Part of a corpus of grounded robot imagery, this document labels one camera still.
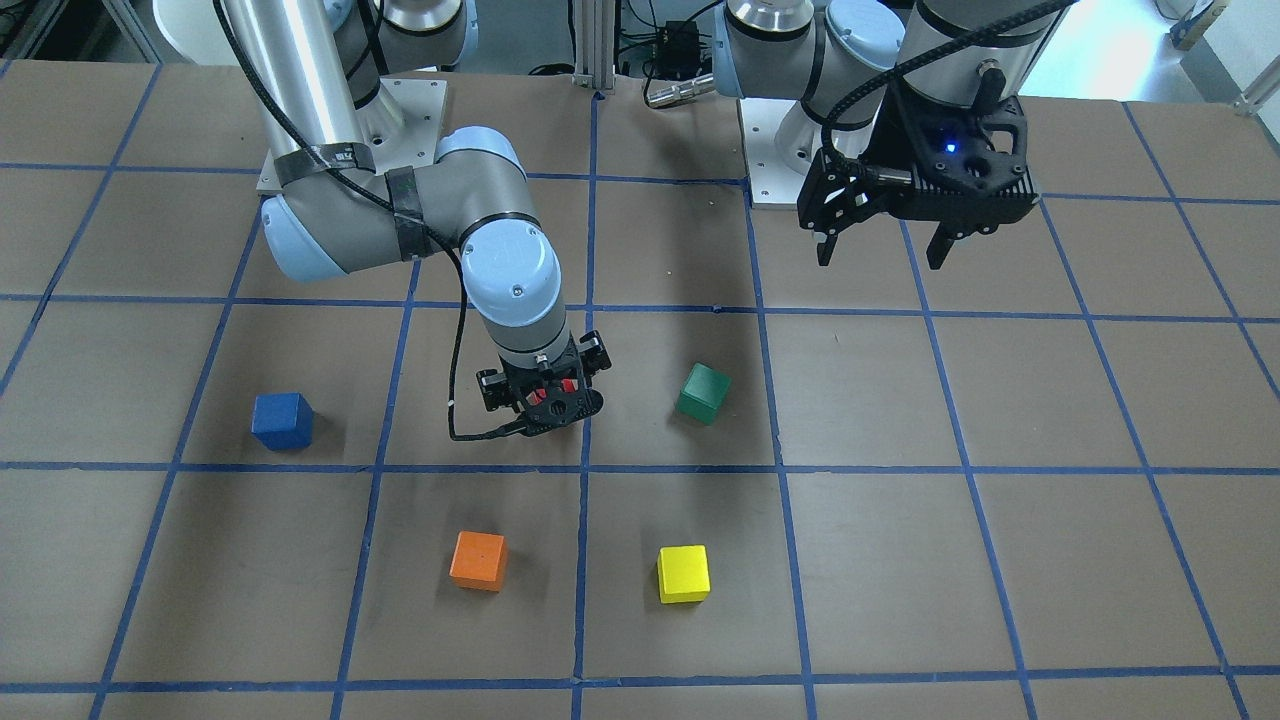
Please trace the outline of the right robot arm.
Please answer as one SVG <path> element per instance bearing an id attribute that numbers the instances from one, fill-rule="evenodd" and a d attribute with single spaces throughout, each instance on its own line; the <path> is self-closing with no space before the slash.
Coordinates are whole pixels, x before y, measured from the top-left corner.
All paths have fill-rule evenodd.
<path id="1" fill-rule="evenodd" d="M 539 436 L 603 407 L 611 366 L 598 332 L 573 337 L 562 268 L 524 167 L 500 132 L 467 126 L 429 164 L 381 167 L 364 132 L 320 1 L 215 1 L 212 12 L 266 117 L 280 191 L 261 206 L 268 245 L 293 281 L 430 258 L 454 268 L 500 356 L 477 374 L 488 411 L 515 419 L 485 439 Z"/>

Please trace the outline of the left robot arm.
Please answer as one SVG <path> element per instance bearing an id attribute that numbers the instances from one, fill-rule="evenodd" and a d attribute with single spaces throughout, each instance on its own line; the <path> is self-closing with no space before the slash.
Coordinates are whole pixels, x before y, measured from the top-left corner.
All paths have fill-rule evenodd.
<path id="1" fill-rule="evenodd" d="M 806 131 L 797 223 L 828 265 L 850 225 L 932 222 L 940 269 L 1039 201 L 1018 92 L 1066 1 L 724 1 L 713 76 L 728 97 L 791 101 Z"/>

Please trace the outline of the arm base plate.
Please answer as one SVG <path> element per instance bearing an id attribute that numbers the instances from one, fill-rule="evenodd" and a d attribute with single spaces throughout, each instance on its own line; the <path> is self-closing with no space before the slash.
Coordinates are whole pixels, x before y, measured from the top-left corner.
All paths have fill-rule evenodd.
<path id="1" fill-rule="evenodd" d="M 268 78 L 264 86 L 301 138 L 265 115 L 270 146 L 257 183 L 262 196 L 325 170 L 380 174 L 434 160 L 448 95 L 443 81 L 378 79 L 365 94 L 351 94 L 339 76 Z"/>
<path id="2" fill-rule="evenodd" d="M 820 151 L 819 126 L 794 100 L 746 97 L 739 110 L 753 202 L 794 210 Z"/>

